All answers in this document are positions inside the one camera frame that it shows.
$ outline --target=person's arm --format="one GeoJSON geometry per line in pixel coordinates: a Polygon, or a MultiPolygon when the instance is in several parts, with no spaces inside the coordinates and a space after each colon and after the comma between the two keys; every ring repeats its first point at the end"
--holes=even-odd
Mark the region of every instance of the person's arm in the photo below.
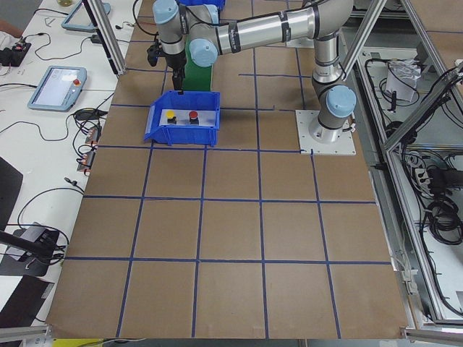
{"type": "Polygon", "coordinates": [[[10,34],[15,38],[20,38],[22,36],[22,30],[18,29],[14,25],[5,22],[4,20],[0,20],[0,31],[10,34]]]}

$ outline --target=light blue round cap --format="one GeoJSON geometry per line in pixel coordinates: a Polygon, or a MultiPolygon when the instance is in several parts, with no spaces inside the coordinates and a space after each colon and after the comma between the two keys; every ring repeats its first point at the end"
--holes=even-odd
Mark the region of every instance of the light blue round cap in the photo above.
{"type": "Polygon", "coordinates": [[[204,38],[196,38],[190,42],[191,58],[199,67],[209,67],[218,57],[217,48],[204,38]]]}
{"type": "Polygon", "coordinates": [[[179,5],[175,0],[156,0],[153,4],[154,21],[156,24],[164,24],[175,17],[179,11],[179,5]]]}
{"type": "Polygon", "coordinates": [[[357,97],[345,85],[337,85],[328,91],[326,106],[338,118],[346,118],[354,112],[357,97]]]}
{"type": "Polygon", "coordinates": [[[218,10],[216,5],[205,4],[206,9],[208,9],[211,14],[212,24],[218,24],[218,10]]]}

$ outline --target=red object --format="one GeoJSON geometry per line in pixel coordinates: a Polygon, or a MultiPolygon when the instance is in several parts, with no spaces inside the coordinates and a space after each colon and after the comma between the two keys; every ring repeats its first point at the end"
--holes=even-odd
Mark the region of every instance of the red object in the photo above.
{"type": "Polygon", "coordinates": [[[188,116],[190,119],[196,119],[197,118],[197,112],[196,111],[191,111],[188,116]]]}

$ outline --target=white metal plate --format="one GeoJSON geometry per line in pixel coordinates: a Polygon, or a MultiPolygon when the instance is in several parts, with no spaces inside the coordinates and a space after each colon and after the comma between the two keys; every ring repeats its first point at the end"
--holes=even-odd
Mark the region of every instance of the white metal plate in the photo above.
{"type": "Polygon", "coordinates": [[[309,38],[295,38],[286,42],[286,47],[291,48],[314,48],[313,40],[309,38]]]}
{"type": "Polygon", "coordinates": [[[313,139],[309,134],[309,124],[320,111],[296,110],[297,132],[302,154],[314,155],[355,155],[354,140],[351,132],[343,132],[338,140],[331,145],[324,145],[313,139]]]}

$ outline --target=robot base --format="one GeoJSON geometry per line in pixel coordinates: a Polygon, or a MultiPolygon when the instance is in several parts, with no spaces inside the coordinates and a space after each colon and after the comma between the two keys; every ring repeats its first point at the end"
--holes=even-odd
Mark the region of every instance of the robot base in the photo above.
{"type": "Polygon", "coordinates": [[[351,132],[342,132],[335,143],[324,145],[310,135],[309,126],[319,111],[296,110],[297,132],[302,154],[315,155],[355,155],[354,140],[351,132]]]}

